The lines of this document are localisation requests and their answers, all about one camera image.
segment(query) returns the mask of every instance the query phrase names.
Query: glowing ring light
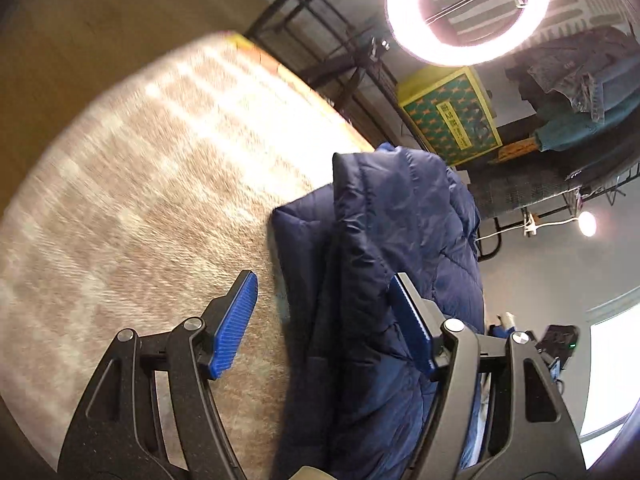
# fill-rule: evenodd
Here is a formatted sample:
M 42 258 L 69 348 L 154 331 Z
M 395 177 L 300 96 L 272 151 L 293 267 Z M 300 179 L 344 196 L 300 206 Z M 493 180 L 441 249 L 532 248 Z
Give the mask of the glowing ring light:
M 520 16 L 504 34 L 473 46 L 441 43 L 420 15 L 419 0 L 386 0 L 386 18 L 396 41 L 409 53 L 442 66 L 465 66 L 490 61 L 519 46 L 545 17 L 549 0 L 527 0 Z

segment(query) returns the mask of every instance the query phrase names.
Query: quilted fabric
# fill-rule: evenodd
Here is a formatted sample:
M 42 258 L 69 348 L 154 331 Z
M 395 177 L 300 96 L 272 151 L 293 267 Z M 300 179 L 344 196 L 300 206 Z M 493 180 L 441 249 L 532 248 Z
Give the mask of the quilted fabric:
M 386 289 L 406 272 L 444 314 L 482 332 L 478 224 L 456 174 L 436 155 L 405 148 L 334 155 L 333 187 L 274 211 L 302 350 L 275 477 L 302 464 L 338 480 L 400 477 L 435 385 L 412 364 Z

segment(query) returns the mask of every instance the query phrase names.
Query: white wall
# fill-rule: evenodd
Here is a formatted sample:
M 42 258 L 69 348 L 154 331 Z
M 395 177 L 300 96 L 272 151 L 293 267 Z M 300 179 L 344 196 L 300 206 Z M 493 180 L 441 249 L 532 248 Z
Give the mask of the white wall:
M 640 285 L 640 181 L 622 190 L 627 196 L 618 196 L 613 208 L 605 197 L 587 202 L 585 209 L 598 219 L 593 238 L 585 238 L 576 224 L 545 227 L 533 238 L 515 230 L 504 234 L 502 251 L 493 260 L 480 264 L 488 314 L 512 312 L 519 329 L 532 329 L 538 336 L 549 324 L 580 327 L 580 343 L 562 375 L 564 400 L 578 430 L 591 365 L 585 312 Z M 552 208 L 545 203 L 531 210 Z M 564 218 L 567 213 L 544 221 Z M 492 229 L 484 230 L 489 234 Z

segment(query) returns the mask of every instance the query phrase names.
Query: silver bolt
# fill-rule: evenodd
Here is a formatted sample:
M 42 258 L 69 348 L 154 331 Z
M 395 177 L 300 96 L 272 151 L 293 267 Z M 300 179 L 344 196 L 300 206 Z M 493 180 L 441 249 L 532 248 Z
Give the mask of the silver bolt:
M 182 326 L 185 330 L 189 330 L 190 332 L 192 332 L 202 326 L 202 320 L 199 317 L 190 317 L 183 323 Z
M 125 328 L 118 332 L 118 341 L 123 343 L 127 341 L 131 341 L 133 339 L 133 330 L 130 328 Z
M 529 342 L 529 336 L 524 332 L 514 332 L 511 337 L 519 345 L 524 345 L 525 343 Z
M 455 317 L 450 317 L 444 322 L 444 326 L 450 332 L 462 332 L 465 329 L 465 324 L 456 319 Z

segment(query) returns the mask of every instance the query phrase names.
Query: wooden floor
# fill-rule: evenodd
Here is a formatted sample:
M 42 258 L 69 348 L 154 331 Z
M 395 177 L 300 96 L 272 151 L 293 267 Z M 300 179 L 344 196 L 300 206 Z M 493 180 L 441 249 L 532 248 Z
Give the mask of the wooden floor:
M 92 99 L 165 52 L 246 30 L 265 0 L 19 0 L 0 28 L 0 210 Z

